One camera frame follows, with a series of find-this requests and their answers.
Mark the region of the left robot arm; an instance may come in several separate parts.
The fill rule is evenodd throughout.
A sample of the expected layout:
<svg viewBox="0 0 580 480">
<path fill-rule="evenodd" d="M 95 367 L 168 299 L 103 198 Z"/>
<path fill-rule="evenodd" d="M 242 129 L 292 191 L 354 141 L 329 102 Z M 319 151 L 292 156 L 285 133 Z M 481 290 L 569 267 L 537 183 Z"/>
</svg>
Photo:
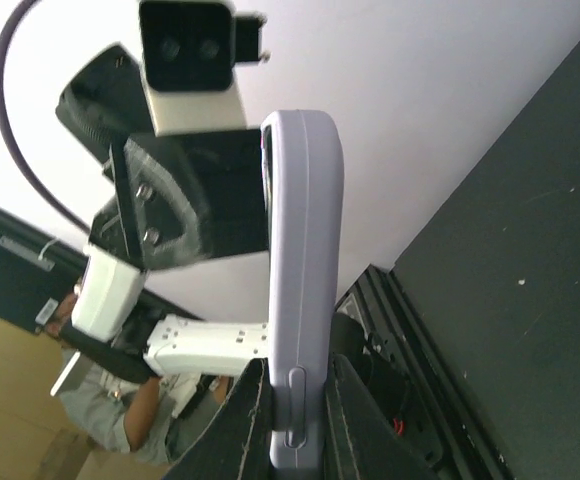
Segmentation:
<svg viewBox="0 0 580 480">
<path fill-rule="evenodd" d="M 75 75 L 56 114 L 114 188 L 93 218 L 88 263 L 59 337 L 135 384 L 239 375 L 265 355 L 264 325 L 194 320 L 141 297 L 152 273 L 267 249 L 260 132 L 156 135 L 139 65 L 119 44 Z"/>
</svg>

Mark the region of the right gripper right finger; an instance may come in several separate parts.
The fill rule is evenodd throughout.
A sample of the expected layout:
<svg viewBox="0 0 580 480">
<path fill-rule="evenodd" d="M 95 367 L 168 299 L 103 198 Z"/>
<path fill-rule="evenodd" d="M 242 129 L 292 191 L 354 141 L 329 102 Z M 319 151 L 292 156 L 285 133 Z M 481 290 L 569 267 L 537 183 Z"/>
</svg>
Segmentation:
<svg viewBox="0 0 580 480">
<path fill-rule="evenodd" d="M 326 479 L 421 480 L 437 477 L 388 425 L 351 363 L 342 355 L 329 359 L 325 413 Z"/>
</svg>

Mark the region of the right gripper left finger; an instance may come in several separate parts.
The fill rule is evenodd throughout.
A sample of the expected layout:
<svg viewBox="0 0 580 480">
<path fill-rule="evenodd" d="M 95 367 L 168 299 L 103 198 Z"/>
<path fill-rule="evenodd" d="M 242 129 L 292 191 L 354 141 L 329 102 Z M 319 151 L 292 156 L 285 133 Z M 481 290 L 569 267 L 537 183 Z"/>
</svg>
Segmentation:
<svg viewBox="0 0 580 480">
<path fill-rule="evenodd" d="M 268 479 L 272 426 L 273 391 L 268 362 L 253 359 L 203 434 L 164 479 Z"/>
</svg>

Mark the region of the lilac phone case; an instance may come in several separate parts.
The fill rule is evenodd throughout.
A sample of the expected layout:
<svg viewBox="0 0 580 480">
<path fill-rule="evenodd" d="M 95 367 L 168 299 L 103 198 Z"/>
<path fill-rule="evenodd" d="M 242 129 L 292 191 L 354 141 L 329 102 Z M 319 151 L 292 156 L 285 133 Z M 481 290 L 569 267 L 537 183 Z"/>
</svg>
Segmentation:
<svg viewBox="0 0 580 480">
<path fill-rule="evenodd" d="M 278 479 L 318 479 L 344 191 L 333 119 L 279 110 L 262 124 L 270 230 L 270 460 Z"/>
</svg>

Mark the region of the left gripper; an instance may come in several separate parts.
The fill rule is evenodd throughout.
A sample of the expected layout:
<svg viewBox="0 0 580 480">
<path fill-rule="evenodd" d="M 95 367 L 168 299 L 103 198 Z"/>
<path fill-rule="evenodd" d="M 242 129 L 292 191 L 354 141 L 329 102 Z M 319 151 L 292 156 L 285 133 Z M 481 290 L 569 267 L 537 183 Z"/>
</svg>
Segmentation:
<svg viewBox="0 0 580 480">
<path fill-rule="evenodd" d="M 260 145 L 256 129 L 137 133 L 115 144 L 109 162 L 122 177 L 90 243 L 140 270 L 266 250 Z"/>
</svg>

